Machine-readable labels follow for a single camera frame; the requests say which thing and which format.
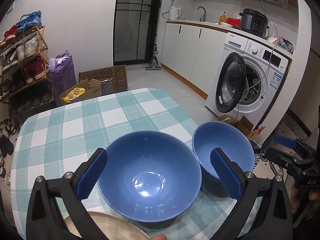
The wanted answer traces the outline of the person's left hand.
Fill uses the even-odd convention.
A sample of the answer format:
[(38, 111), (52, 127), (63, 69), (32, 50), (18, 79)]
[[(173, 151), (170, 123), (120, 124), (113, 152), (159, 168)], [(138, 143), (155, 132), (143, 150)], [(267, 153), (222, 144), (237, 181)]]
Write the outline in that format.
[(157, 235), (150, 238), (150, 240), (167, 240), (165, 235)]

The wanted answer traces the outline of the person's right hand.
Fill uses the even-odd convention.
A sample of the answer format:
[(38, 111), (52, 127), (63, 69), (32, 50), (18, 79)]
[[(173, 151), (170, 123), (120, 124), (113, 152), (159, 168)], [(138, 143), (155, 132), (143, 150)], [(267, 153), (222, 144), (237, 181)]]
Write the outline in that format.
[[(295, 188), (295, 186), (292, 184), (290, 194), (291, 212), (296, 213), (304, 200), (306, 200), (306, 198), (302, 193), (300, 193), (299, 189)], [(319, 207), (319, 190), (311, 190), (309, 192), (309, 201), (313, 202), (313, 206), (309, 213), (313, 213)]]

